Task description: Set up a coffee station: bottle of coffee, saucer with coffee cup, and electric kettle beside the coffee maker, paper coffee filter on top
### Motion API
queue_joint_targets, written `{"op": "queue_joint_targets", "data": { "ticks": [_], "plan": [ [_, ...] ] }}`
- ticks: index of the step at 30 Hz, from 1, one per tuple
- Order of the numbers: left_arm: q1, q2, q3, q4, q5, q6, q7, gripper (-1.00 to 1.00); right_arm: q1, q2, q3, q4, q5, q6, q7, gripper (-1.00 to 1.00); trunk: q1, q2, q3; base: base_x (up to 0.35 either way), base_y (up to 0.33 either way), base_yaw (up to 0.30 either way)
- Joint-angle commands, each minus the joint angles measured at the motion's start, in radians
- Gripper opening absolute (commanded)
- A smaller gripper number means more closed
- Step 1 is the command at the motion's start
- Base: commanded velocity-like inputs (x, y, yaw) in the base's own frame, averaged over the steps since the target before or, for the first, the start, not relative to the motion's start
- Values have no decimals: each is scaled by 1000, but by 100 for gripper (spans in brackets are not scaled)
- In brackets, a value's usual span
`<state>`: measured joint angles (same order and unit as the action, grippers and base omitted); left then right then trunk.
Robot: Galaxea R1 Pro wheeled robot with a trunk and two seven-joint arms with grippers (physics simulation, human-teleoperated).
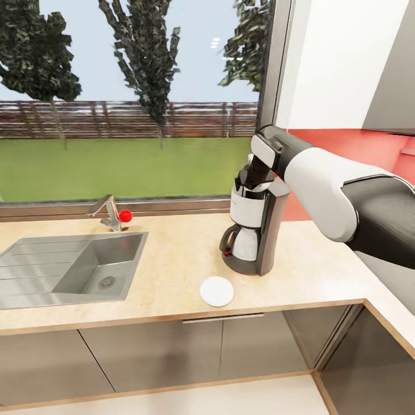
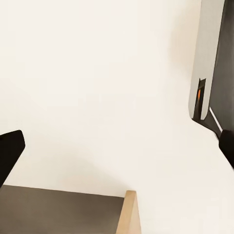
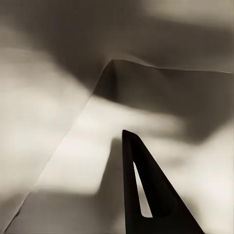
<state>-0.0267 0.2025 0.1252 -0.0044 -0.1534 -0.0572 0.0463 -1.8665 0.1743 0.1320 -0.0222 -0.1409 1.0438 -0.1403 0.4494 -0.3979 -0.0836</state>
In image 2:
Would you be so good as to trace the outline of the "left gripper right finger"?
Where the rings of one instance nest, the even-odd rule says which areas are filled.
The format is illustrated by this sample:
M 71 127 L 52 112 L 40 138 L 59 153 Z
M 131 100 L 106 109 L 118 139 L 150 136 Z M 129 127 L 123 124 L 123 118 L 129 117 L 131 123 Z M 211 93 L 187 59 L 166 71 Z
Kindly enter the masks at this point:
M 234 132 L 224 129 L 220 135 L 218 146 L 234 170 Z

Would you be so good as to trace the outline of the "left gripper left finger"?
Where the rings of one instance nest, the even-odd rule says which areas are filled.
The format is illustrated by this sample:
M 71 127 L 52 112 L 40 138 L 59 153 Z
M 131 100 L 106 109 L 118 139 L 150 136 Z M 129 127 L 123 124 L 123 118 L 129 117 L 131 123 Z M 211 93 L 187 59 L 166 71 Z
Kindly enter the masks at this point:
M 0 135 L 0 188 L 25 149 L 21 130 Z

